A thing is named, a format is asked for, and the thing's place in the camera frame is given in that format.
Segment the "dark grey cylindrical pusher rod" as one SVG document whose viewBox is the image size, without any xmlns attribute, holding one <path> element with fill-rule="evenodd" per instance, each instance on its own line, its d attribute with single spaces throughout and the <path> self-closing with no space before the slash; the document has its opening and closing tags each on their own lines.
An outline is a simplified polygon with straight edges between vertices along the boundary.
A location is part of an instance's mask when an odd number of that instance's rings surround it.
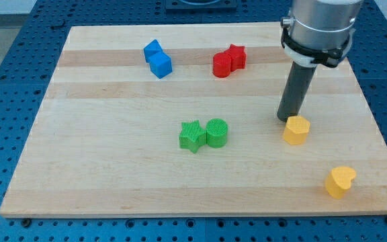
<svg viewBox="0 0 387 242">
<path fill-rule="evenodd" d="M 292 63 L 277 110 L 277 117 L 282 122 L 286 122 L 290 116 L 298 115 L 315 71 L 315 67 L 303 67 Z"/>
</svg>

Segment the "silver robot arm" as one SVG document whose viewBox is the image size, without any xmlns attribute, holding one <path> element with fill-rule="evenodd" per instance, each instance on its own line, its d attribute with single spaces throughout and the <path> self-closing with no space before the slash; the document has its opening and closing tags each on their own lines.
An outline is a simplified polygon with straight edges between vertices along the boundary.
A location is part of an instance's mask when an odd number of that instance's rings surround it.
<svg viewBox="0 0 387 242">
<path fill-rule="evenodd" d="M 298 115 L 316 68 L 335 68 L 353 43 L 362 0 L 293 0 L 281 19 L 281 45 L 292 66 L 277 110 L 286 122 Z"/>
</svg>

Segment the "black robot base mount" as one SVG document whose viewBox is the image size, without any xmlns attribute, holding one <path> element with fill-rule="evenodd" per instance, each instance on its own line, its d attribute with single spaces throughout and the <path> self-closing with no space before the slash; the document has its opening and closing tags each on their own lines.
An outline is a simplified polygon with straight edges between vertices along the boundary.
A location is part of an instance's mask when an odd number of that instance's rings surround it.
<svg viewBox="0 0 387 242">
<path fill-rule="evenodd" d="M 237 0 L 165 0 L 166 12 L 235 10 Z"/>
</svg>

